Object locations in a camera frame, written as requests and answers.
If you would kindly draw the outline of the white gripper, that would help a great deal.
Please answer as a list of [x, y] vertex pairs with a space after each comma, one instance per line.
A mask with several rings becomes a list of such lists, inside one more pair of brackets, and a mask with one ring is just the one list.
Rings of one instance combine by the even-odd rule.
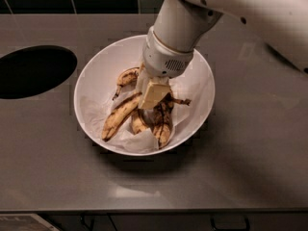
[[179, 52], [168, 48], [151, 27], [143, 44], [143, 64], [136, 83], [136, 92], [141, 92], [139, 108], [153, 109], [170, 92], [169, 78], [182, 75], [192, 59], [193, 51]]

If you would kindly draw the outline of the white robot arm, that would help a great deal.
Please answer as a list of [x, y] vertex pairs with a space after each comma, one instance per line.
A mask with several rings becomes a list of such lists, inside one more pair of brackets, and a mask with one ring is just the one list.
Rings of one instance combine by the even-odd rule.
[[142, 49], [139, 107], [152, 109], [184, 73], [201, 37], [228, 14], [300, 71], [308, 67], [308, 0], [164, 0]]

